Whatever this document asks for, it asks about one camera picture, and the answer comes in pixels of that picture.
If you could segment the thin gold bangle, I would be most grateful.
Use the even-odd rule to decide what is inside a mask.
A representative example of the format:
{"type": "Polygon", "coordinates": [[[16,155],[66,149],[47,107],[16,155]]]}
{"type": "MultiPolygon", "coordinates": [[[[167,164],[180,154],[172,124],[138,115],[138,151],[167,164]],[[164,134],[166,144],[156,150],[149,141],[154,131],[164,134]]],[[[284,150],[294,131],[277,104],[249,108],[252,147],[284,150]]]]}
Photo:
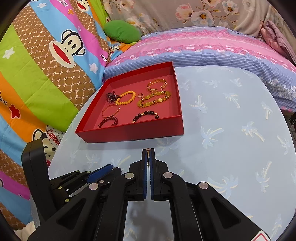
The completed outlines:
{"type": "Polygon", "coordinates": [[[118,105],[110,104],[103,109],[101,115],[103,118],[109,118],[112,116],[116,116],[119,111],[120,111],[120,107],[118,105]]]}

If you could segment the red cardboard tray box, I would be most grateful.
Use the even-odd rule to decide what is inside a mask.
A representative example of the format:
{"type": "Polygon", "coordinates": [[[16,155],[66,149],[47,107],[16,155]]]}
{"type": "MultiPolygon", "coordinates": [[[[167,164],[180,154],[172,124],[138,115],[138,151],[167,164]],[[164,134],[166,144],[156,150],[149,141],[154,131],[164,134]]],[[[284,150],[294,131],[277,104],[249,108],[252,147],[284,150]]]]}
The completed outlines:
{"type": "Polygon", "coordinates": [[[87,143],[106,143],[184,134],[181,101],[172,62],[112,78],[95,94],[75,133],[87,143]],[[116,116],[103,118],[116,104],[116,116]]]}

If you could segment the light blue palm tablecloth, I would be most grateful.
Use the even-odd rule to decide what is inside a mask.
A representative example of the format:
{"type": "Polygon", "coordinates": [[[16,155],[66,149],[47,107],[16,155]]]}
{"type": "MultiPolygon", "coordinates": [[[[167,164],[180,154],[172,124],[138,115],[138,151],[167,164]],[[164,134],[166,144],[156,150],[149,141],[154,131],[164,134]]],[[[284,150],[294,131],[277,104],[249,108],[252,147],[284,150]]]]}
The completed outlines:
{"type": "Polygon", "coordinates": [[[184,135],[88,144],[74,118],[49,167],[55,178],[112,164],[126,172],[144,148],[190,183],[208,182],[271,240],[295,214],[295,148],[287,122],[262,77],[230,67],[175,69],[184,135]]]}

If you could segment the colourful monkey cartoon quilt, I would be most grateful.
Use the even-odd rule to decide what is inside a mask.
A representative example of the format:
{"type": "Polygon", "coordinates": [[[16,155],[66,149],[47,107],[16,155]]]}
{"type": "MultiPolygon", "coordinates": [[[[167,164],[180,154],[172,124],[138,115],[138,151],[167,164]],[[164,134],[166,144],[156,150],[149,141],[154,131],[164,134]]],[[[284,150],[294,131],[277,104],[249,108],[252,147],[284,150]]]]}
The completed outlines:
{"type": "Polygon", "coordinates": [[[110,12],[109,1],[26,1],[1,39],[1,213],[20,240],[35,231],[22,152],[41,139],[50,164],[102,85],[110,12]]]}

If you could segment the green plush pillow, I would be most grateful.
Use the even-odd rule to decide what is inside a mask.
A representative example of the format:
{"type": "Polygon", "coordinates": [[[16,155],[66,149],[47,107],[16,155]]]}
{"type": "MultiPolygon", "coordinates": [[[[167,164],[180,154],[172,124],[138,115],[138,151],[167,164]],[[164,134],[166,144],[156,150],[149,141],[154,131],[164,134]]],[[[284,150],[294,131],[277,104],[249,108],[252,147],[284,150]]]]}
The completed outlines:
{"type": "Polygon", "coordinates": [[[103,26],[103,30],[109,38],[125,44],[141,40],[139,30],[123,20],[109,21],[103,26]]]}

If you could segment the pink and blue striped bedding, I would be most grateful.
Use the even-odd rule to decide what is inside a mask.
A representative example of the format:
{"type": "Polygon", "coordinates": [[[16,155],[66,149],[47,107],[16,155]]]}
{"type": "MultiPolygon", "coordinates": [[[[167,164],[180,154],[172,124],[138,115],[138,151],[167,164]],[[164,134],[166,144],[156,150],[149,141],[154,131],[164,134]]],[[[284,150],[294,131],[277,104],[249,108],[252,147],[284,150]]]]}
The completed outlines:
{"type": "Polygon", "coordinates": [[[138,68],[219,65],[257,75],[280,109],[295,112],[295,66],[266,42],[224,27],[186,27],[145,35],[104,70],[108,79],[138,68]]]}

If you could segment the grey floral sheet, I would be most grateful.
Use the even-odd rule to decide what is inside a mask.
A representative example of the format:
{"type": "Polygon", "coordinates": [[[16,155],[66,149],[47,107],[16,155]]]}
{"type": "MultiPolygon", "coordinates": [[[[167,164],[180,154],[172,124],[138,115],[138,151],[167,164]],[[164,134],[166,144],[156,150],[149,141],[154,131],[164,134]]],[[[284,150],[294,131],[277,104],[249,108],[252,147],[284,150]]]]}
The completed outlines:
{"type": "Polygon", "coordinates": [[[102,1],[111,20],[123,20],[142,35],[170,29],[224,27],[257,36],[269,10],[268,1],[102,1]]]}

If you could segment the pink folded cloth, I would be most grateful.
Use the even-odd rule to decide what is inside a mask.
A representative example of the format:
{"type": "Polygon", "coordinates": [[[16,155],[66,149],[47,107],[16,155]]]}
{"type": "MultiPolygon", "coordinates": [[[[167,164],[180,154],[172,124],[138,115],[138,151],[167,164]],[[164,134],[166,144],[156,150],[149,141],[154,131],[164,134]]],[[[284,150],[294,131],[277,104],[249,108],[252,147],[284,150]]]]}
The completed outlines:
{"type": "Polygon", "coordinates": [[[260,29],[260,34],[272,49],[295,65],[295,52],[292,46],[272,21],[267,20],[260,29]]]}

